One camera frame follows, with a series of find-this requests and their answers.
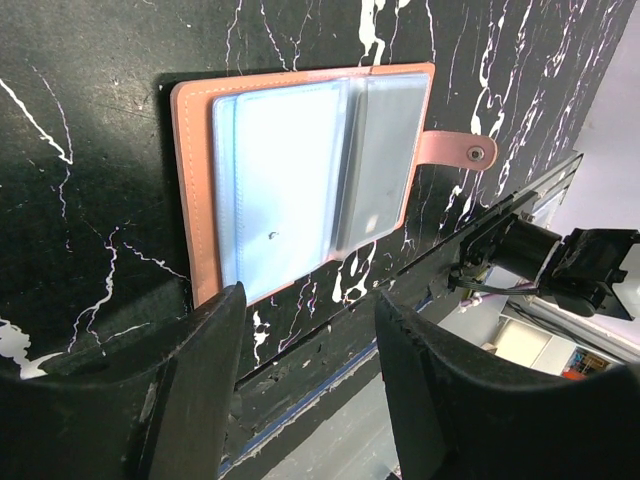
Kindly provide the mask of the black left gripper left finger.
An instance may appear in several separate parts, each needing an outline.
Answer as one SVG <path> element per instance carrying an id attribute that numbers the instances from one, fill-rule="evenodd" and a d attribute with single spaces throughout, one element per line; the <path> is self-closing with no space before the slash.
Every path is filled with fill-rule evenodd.
<path id="1" fill-rule="evenodd" d="M 76 372 L 3 374 L 2 477 L 216 478 L 245 315 L 234 284 Z"/>

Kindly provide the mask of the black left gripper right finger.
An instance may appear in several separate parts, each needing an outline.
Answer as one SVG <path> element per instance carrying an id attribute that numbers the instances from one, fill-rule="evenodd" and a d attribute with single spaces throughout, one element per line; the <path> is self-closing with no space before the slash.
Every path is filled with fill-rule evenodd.
<path id="1" fill-rule="evenodd" d="M 635 479 L 639 368 L 529 369 L 379 295 L 375 326 L 406 479 Z"/>

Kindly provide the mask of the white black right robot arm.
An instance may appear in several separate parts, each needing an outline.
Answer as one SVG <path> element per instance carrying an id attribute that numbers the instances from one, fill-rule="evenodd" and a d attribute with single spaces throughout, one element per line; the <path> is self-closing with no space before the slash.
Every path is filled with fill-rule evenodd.
<path id="1" fill-rule="evenodd" d="M 480 272 L 500 267 L 523 287 L 497 288 Z M 575 315 L 639 318 L 639 232 L 574 229 L 561 236 L 511 214 L 463 241 L 449 285 L 506 296 L 536 296 Z"/>

